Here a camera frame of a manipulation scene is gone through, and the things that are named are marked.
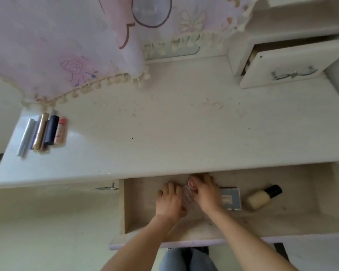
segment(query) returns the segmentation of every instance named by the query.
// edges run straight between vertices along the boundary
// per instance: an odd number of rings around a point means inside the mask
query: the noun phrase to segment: open drawer
[[[238,187],[244,199],[269,184],[283,193],[256,212],[243,209],[231,215],[267,242],[282,242],[294,236],[339,236],[339,193],[333,166],[326,164],[214,172],[220,187]],[[120,234],[110,244],[121,248],[155,215],[157,190],[170,180],[186,184],[189,175],[120,180]],[[223,244],[222,233],[192,204],[185,218],[172,229],[161,247]]]
[[[321,74],[339,59],[339,39],[322,36],[255,45],[241,88],[301,81]]]

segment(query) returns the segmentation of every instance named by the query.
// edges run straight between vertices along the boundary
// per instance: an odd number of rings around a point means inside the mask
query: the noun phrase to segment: white tabletop
[[[55,107],[64,147],[16,156],[23,110],[0,164],[0,188],[339,161],[339,95],[321,75],[242,90],[225,56],[156,63],[144,88],[105,86]]]

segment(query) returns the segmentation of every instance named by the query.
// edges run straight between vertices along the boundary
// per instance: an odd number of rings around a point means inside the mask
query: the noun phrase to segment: gold tube
[[[49,118],[49,113],[43,113],[39,120],[39,127],[37,129],[37,132],[35,134],[35,140],[33,144],[33,150],[39,151],[41,147],[41,141],[43,140],[44,131],[45,131],[45,125],[47,124],[47,120]]]

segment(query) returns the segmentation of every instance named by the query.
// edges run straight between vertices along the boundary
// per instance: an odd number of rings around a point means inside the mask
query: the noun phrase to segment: blue jeans
[[[194,248],[172,248],[164,255],[159,271],[217,271],[210,257]]]

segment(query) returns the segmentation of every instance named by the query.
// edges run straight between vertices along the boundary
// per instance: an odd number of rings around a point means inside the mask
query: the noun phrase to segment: hand
[[[205,173],[201,175],[191,175],[197,185],[197,190],[191,190],[194,199],[197,201],[202,211],[209,216],[217,210],[223,210],[222,196],[214,177]]]
[[[170,221],[174,226],[186,214],[187,210],[182,207],[182,186],[165,183],[162,190],[158,190],[156,216]]]

